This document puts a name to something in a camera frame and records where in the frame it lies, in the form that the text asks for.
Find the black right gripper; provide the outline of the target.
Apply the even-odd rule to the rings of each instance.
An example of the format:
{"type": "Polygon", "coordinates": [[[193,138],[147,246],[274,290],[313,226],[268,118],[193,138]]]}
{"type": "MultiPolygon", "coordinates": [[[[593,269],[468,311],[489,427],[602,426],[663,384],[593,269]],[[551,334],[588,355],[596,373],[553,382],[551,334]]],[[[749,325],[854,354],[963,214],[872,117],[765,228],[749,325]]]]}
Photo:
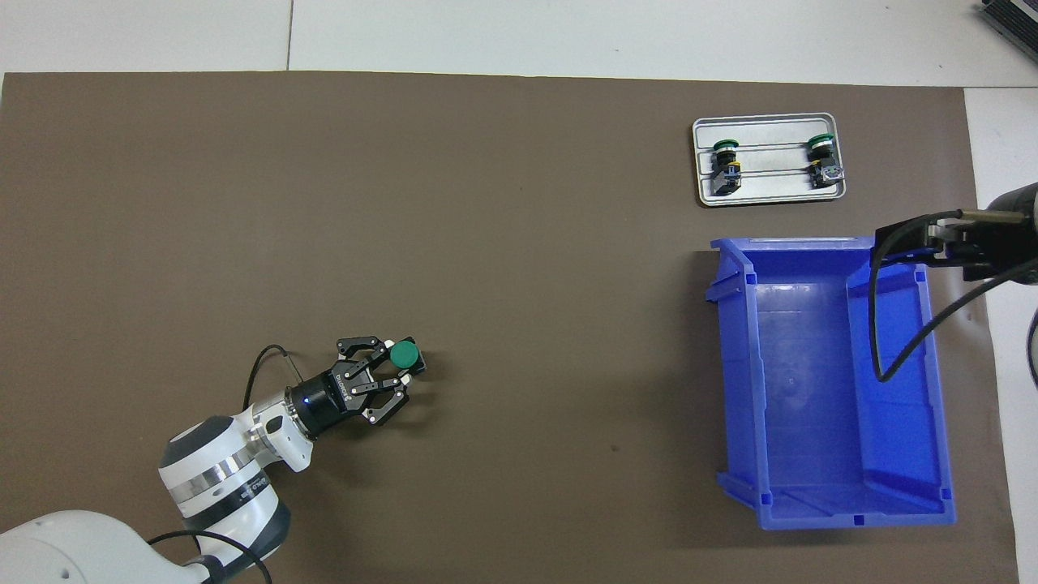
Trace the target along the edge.
{"type": "Polygon", "coordinates": [[[952,218],[916,216],[873,233],[872,266],[928,265],[960,268],[963,281],[1037,284],[1036,223],[1026,213],[960,213],[952,218]]]}

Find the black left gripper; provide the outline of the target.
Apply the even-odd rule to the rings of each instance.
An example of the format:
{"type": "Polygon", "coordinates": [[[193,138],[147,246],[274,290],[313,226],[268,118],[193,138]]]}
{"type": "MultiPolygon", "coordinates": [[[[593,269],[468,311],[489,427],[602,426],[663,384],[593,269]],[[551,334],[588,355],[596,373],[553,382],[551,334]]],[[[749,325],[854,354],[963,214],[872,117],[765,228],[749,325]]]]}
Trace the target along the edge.
{"type": "Polygon", "coordinates": [[[289,389],[289,404],[307,439],[318,439],[355,415],[370,425],[385,425],[407,404],[409,371],[370,380],[368,372],[389,360],[393,345],[373,336],[343,337],[337,344],[340,359],[331,368],[289,389]]]}

